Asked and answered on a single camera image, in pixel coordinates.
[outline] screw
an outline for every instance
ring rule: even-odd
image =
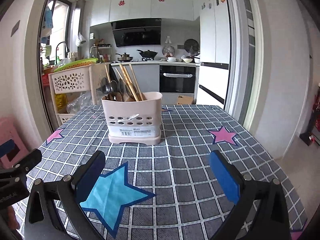
[[[279,185],[279,184],[280,184],[279,179],[273,179],[272,182],[273,182],[274,184],[276,184],[276,185]]]
[[[69,180],[71,180],[71,175],[65,175],[63,177],[63,181],[69,181]]]
[[[249,174],[244,174],[243,175],[244,180],[252,180],[251,176]]]
[[[34,184],[39,185],[41,183],[41,179],[36,179]]]

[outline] black faucet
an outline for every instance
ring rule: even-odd
[[[67,43],[66,43],[65,41],[62,41],[62,42],[58,43],[58,45],[57,45],[57,47],[56,47],[56,65],[57,65],[57,63],[58,63],[58,61],[57,61],[57,49],[58,49],[58,46],[59,46],[61,43],[64,43],[64,44],[66,45],[66,52],[67,52],[67,53],[70,52],[70,50],[69,50],[69,48],[68,48],[68,45],[67,45]]]

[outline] oven door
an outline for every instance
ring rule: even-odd
[[[194,93],[196,68],[160,65],[160,93]]]

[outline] oven handle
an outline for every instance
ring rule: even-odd
[[[163,73],[163,75],[164,75],[165,77],[174,77],[174,78],[178,78],[178,77],[191,78],[191,77],[193,77],[192,74],[170,74],[170,73]]]

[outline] pink plastic chair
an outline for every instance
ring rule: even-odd
[[[5,149],[5,155],[0,158],[5,169],[11,168],[12,165],[29,154],[17,130],[13,126],[11,118],[0,119],[0,148]]]

